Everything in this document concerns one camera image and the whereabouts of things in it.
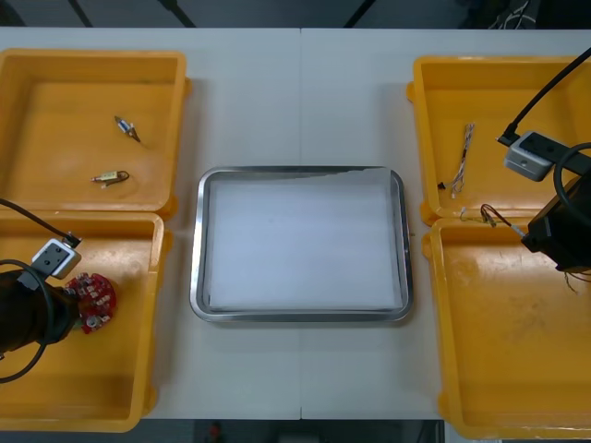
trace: black cable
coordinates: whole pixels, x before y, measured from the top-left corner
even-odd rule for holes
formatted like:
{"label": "black cable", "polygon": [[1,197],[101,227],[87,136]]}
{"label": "black cable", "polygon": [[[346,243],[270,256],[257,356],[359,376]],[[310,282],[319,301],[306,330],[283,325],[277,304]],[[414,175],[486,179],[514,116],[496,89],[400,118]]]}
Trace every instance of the black cable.
{"label": "black cable", "polygon": [[0,0],[0,26],[27,26],[13,6]]}
{"label": "black cable", "polygon": [[511,137],[515,134],[517,130],[517,126],[519,123],[524,119],[524,117],[529,113],[534,106],[556,85],[558,85],[561,80],[563,80],[566,76],[568,76],[571,72],[573,72],[577,67],[579,67],[587,58],[591,56],[591,48],[587,49],[584,53],[576,57],[569,63],[561,72],[559,72],[556,77],[554,77],[549,83],[542,88],[536,96],[525,106],[525,108],[515,117],[515,119],[509,123],[507,129],[503,135],[505,137]]}
{"label": "black cable", "polygon": [[11,381],[15,381],[18,378],[21,378],[22,376],[27,374],[29,371],[31,371],[31,369],[35,365],[37,365],[37,362],[39,362],[39,359],[42,357],[43,353],[45,352],[45,348],[47,347],[47,344],[50,340],[51,333],[54,330],[54,320],[55,320],[54,301],[52,300],[52,296],[49,294],[49,290],[47,289],[47,285],[45,284],[45,281],[39,276],[37,271],[35,269],[33,269],[31,266],[27,265],[26,263],[23,263],[22,261],[18,261],[18,260],[12,260],[12,259],[0,260],[0,266],[2,266],[2,265],[18,266],[18,267],[24,269],[25,272],[28,272],[33,277],[33,279],[35,279],[39,283],[39,286],[41,287],[41,290],[43,292],[43,297],[45,298],[45,303],[47,304],[47,325],[45,325],[45,335],[39,343],[39,349],[37,350],[37,353],[35,353],[35,355],[33,355],[33,358],[30,359],[30,362],[25,367],[23,367],[20,371],[18,371],[16,374],[13,374],[12,376],[8,376],[8,377],[0,377],[0,384],[9,383]]}
{"label": "black cable", "polygon": [[569,274],[574,279],[577,279],[577,280],[580,280],[580,281],[586,281],[587,283],[591,283],[591,280],[583,279],[583,278],[579,277],[578,275],[574,275],[571,272],[566,272],[566,273]]}
{"label": "black cable", "polygon": [[64,237],[70,243],[70,245],[72,247],[76,247],[80,243],[80,239],[77,238],[76,236],[74,236],[72,233],[65,233],[64,231],[60,231],[59,229],[57,229],[57,228],[53,227],[51,224],[49,224],[47,221],[41,220],[35,214],[25,210],[24,208],[20,207],[16,203],[13,203],[12,201],[6,200],[5,198],[0,198],[0,205],[6,206],[7,208],[11,208],[12,210],[15,210],[16,212],[18,212],[19,214],[24,215],[28,219],[33,220],[37,224],[40,224],[43,228],[47,229],[48,231],[51,231],[55,235],[59,235],[61,237]]}
{"label": "black cable", "polygon": [[92,23],[90,23],[88,16],[84,13],[84,10],[78,4],[78,0],[67,0],[67,2],[70,4],[72,9],[74,9],[74,12],[78,16],[82,24],[87,28],[92,28]]}
{"label": "black cable", "polygon": [[176,19],[181,22],[185,28],[196,28],[195,23],[191,21],[185,11],[181,9],[176,0],[158,0],[158,2],[164,6],[167,11],[172,12]]}
{"label": "black cable", "polygon": [[524,4],[524,8],[521,10],[521,14],[519,15],[519,18],[517,19],[517,23],[515,23],[515,28],[513,28],[514,30],[516,30],[516,29],[519,27],[519,25],[520,25],[520,23],[521,23],[521,20],[522,20],[522,18],[523,18],[523,17],[524,17],[524,15],[525,15],[525,10],[529,8],[529,4],[530,4],[530,3],[532,3],[532,0],[527,0],[527,1],[525,2],[525,4]]}
{"label": "black cable", "polygon": [[484,222],[488,222],[488,220],[491,220],[490,215],[487,214],[487,210],[489,210],[490,212],[495,214],[497,216],[497,218],[499,220],[501,220],[501,222],[505,223],[510,228],[513,226],[507,219],[505,219],[502,215],[500,215],[497,210],[495,210],[492,206],[490,206],[488,204],[484,204],[480,207],[480,215],[482,215],[482,220]]}
{"label": "black cable", "polygon": [[560,160],[556,163],[554,167],[554,189],[556,190],[556,195],[558,196],[561,203],[564,207],[574,216],[576,220],[580,223],[585,225],[587,228],[591,228],[591,218],[585,215],[581,210],[579,210],[576,206],[574,206],[573,202],[569,198],[569,195],[564,189],[564,185],[562,184],[562,169],[564,169],[564,165],[568,160],[570,160],[574,154],[581,150],[588,150],[591,149],[591,143],[581,143],[580,145],[576,145],[569,150],[561,157]]}
{"label": "black cable", "polygon": [[347,20],[343,28],[354,28],[357,22],[366,15],[366,12],[376,3],[376,0],[364,0],[353,16]]}

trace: yellow tray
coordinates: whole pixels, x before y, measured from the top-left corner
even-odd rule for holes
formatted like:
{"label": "yellow tray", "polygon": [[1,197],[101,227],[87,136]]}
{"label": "yellow tray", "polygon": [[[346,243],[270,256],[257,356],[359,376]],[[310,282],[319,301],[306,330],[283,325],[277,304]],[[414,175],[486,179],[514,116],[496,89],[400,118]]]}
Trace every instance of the yellow tray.
{"label": "yellow tray", "polygon": [[[28,210],[172,216],[185,70],[174,52],[0,53],[0,195]],[[130,178],[106,189],[90,181],[114,170]]]}
{"label": "yellow tray", "polygon": [[[556,194],[551,176],[535,183],[507,169],[507,148],[495,141],[505,127],[572,58],[434,57],[415,61],[407,95],[415,106],[421,160],[423,221],[478,216],[488,203],[507,217],[533,217]],[[591,139],[591,65],[583,64],[542,99],[519,125],[566,145]],[[437,184],[452,181],[460,166],[464,128],[475,123],[465,186],[452,198]],[[572,175],[565,174],[565,182]]]}
{"label": "yellow tray", "polygon": [[[155,404],[151,387],[156,294],[170,239],[155,214],[38,212],[58,228],[83,238],[80,272],[108,278],[117,293],[112,322],[92,334],[73,330],[47,347],[23,378],[0,385],[0,429],[124,432]],[[30,262],[50,235],[12,211],[0,212],[0,257]],[[3,266],[0,271],[12,269]],[[36,344],[7,353],[0,377],[17,372]]]}
{"label": "yellow tray", "polygon": [[[525,227],[527,219],[514,220]],[[438,220],[423,238],[440,413],[466,438],[591,438],[591,287],[510,228]]]}

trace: electrical wire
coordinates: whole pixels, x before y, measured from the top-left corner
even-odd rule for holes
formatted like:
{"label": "electrical wire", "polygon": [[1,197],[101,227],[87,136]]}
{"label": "electrical wire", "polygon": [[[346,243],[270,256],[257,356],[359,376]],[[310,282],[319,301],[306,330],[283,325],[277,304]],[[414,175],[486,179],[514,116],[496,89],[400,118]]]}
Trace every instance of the electrical wire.
{"label": "electrical wire", "polygon": [[530,3],[532,3],[532,0],[527,0],[525,2],[524,7],[521,10],[521,14],[519,16],[519,20],[517,21],[517,24],[515,25],[515,28],[513,28],[514,30],[517,30],[519,28],[519,26],[521,25],[521,20],[524,18],[525,11],[529,8]]}
{"label": "electrical wire", "polygon": [[484,222],[487,222],[493,228],[497,225],[494,218],[488,213],[489,211],[492,212],[501,222],[505,223],[516,233],[518,233],[520,237],[525,237],[525,233],[521,229],[519,229],[518,226],[515,226],[510,221],[505,219],[497,210],[495,210],[492,206],[486,203],[480,207],[480,215],[482,216],[482,220]]}
{"label": "electrical wire", "polygon": [[571,277],[573,277],[574,279],[580,280],[580,281],[586,281],[587,283],[591,283],[591,280],[587,280],[584,279],[582,277],[579,277],[578,275],[573,274],[572,272],[564,272],[565,274],[569,274]]}
{"label": "electrical wire", "polygon": [[40,340],[40,342],[39,342],[39,349],[37,350],[35,355],[33,355],[33,358],[30,359],[30,362],[28,362],[27,365],[25,367],[23,367],[20,371],[18,371],[16,374],[13,374],[12,376],[8,376],[8,377],[0,377],[0,384],[9,383],[9,382],[14,381],[18,378],[21,378],[22,376],[27,374],[29,371],[31,371],[31,369],[35,365],[37,365],[37,362],[39,362],[39,359],[42,357],[43,353],[45,352],[45,348],[47,347],[47,344],[49,344],[51,333],[54,330],[54,321],[55,321],[54,301],[52,300],[52,297],[49,294],[49,290],[47,289],[47,285],[45,284],[45,281],[39,276],[37,271],[34,268],[32,268],[31,266],[27,265],[26,263],[23,263],[22,261],[18,261],[18,260],[13,260],[13,259],[0,260],[0,266],[2,266],[2,265],[18,266],[18,267],[24,269],[26,272],[28,272],[33,277],[33,279],[35,279],[35,281],[37,283],[39,283],[39,286],[41,287],[41,291],[43,292],[43,297],[45,298],[45,303],[47,304],[47,324],[45,325],[45,335],[43,336],[43,339]]}
{"label": "electrical wire", "polygon": [[527,3],[527,1],[525,3],[523,3],[521,6],[519,6],[518,8],[514,9],[513,11],[510,11],[509,14],[507,15],[507,17],[505,18],[505,20],[503,20],[503,22],[501,23],[501,16],[503,14],[505,14],[508,9],[508,8],[505,8],[503,11],[501,11],[501,13],[497,16],[497,18],[495,18],[495,21],[488,28],[490,30],[506,30],[508,21],[510,21],[512,18],[518,18],[519,14],[527,7],[526,3]]}
{"label": "electrical wire", "polygon": [[78,1],[77,0],[67,0],[67,2],[70,4],[72,9],[74,9],[74,12],[78,16],[78,18],[80,19],[82,24],[86,28],[92,28],[92,23],[90,23],[88,16],[84,13],[84,9],[82,9],[82,7],[78,4]]}
{"label": "electrical wire", "polygon": [[[509,22],[510,22],[511,20],[515,20],[516,18],[519,18],[519,17],[520,17],[520,16],[518,16],[518,15],[514,15],[514,16],[508,16],[508,17],[505,19],[505,23],[504,23],[504,25],[503,25],[503,29],[504,29],[504,30],[506,30],[506,29],[507,29],[507,25],[509,24]],[[523,16],[521,19],[523,20],[523,18],[525,18],[526,20],[529,20],[529,21],[531,21],[532,23],[536,24],[536,19],[535,19],[535,18],[533,18],[533,17],[531,17],[531,16]],[[517,25],[517,28],[514,28],[514,29],[519,29],[519,27],[520,27],[520,26],[521,26],[521,23],[519,23],[519,24]]]}
{"label": "electrical wire", "polygon": [[571,285],[571,282],[569,281],[569,273],[568,272],[564,272],[564,281],[566,281],[566,285],[569,287],[569,289],[571,291],[573,291],[576,294],[579,294],[576,289],[573,288],[573,286]]}
{"label": "electrical wire", "polygon": [[364,0],[353,16],[347,20],[343,28],[354,28],[357,22],[366,15],[366,12],[376,3],[376,0]]}
{"label": "electrical wire", "polygon": [[574,206],[573,201],[569,198],[568,193],[564,189],[564,185],[562,184],[562,169],[564,169],[564,165],[568,160],[570,160],[576,153],[581,150],[588,150],[591,149],[591,142],[581,143],[580,145],[576,145],[569,150],[561,157],[560,160],[556,163],[554,167],[554,189],[556,190],[556,195],[558,196],[561,203],[564,207],[574,216],[576,220],[582,223],[587,228],[591,228],[591,218],[585,215],[581,210],[579,210],[576,206]]}
{"label": "electrical wire", "polygon": [[185,11],[178,5],[176,0],[158,0],[158,3],[160,3],[167,11],[172,12],[176,19],[180,21],[185,28],[197,27],[188,15],[185,14]]}
{"label": "electrical wire", "polygon": [[7,208],[11,208],[12,210],[15,210],[16,212],[18,212],[19,214],[24,215],[28,219],[33,220],[34,222],[41,225],[43,228],[47,229],[48,231],[51,231],[55,235],[59,235],[61,237],[64,237],[64,239],[67,240],[72,247],[78,246],[78,244],[81,241],[79,238],[77,238],[72,233],[65,233],[64,231],[60,231],[59,229],[57,229],[54,226],[52,226],[51,224],[49,224],[47,221],[40,219],[35,214],[25,210],[24,208],[20,207],[16,203],[13,203],[12,201],[6,200],[5,198],[0,198],[0,205],[6,206]]}
{"label": "electrical wire", "polygon": [[573,72],[579,67],[587,58],[591,56],[591,48],[587,49],[584,53],[576,57],[572,62],[567,65],[561,72],[559,72],[548,84],[542,88],[536,96],[525,106],[524,109],[509,123],[503,135],[507,138],[512,138],[515,135],[517,127],[529,113],[534,106],[556,85],[558,85],[566,76]]}
{"label": "electrical wire", "polygon": [[456,173],[455,177],[449,183],[439,183],[439,189],[447,189],[448,187],[452,188],[452,198],[455,198],[457,194],[462,192],[464,189],[464,174],[465,174],[465,160],[468,154],[468,149],[470,148],[470,144],[472,143],[472,136],[474,134],[474,123],[469,123],[465,126],[464,131],[464,149],[462,150],[462,159],[460,160],[460,169]]}

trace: white table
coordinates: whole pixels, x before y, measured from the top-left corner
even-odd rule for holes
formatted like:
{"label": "white table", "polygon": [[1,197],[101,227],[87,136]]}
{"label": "white table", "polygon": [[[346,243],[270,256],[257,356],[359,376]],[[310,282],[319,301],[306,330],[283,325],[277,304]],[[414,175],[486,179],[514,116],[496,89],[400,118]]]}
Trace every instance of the white table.
{"label": "white table", "polygon": [[[187,100],[157,317],[154,418],[438,418],[439,364],[412,107],[423,54],[578,54],[589,31],[0,29],[5,47],[174,49]],[[415,311],[403,325],[216,325],[188,303],[199,177],[213,166],[383,165],[402,176]]]}

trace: metal tray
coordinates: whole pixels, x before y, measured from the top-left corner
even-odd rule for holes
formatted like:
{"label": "metal tray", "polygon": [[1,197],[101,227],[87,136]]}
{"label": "metal tray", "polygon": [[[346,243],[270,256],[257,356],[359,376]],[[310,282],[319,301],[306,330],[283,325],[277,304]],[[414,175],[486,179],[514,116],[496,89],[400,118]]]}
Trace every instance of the metal tray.
{"label": "metal tray", "polygon": [[[392,275],[398,274],[401,306],[388,309],[221,309],[212,306],[207,280],[211,276],[208,265],[208,230],[211,207],[211,184],[216,181],[272,181],[311,177],[327,177],[335,174],[383,170],[390,173],[387,189],[392,203],[388,210],[388,223],[392,220],[390,235],[397,259],[392,259]],[[388,176],[384,175],[384,187]],[[199,181],[197,216],[193,244],[190,284],[190,303],[195,313],[208,321],[269,321],[269,322],[349,322],[396,321],[408,314],[413,303],[412,273],[408,242],[408,225],[404,206],[404,188],[398,174],[386,168],[350,166],[255,166],[216,168],[206,172]]]}

